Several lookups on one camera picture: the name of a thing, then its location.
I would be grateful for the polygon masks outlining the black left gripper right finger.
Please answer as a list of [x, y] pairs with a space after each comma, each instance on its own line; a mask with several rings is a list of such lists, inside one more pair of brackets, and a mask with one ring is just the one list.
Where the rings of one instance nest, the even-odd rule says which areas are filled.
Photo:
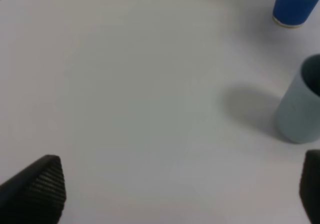
[[311, 223], [320, 224], [319, 217], [319, 170], [320, 170], [320, 152], [319, 150], [308, 150], [305, 154], [305, 160], [300, 179], [299, 195], [302, 205]]

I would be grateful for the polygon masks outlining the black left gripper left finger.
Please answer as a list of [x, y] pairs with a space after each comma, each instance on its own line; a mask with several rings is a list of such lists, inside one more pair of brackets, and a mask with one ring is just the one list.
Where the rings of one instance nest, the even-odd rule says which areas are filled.
[[45, 155], [2, 183], [1, 223], [58, 223], [66, 202], [61, 159]]

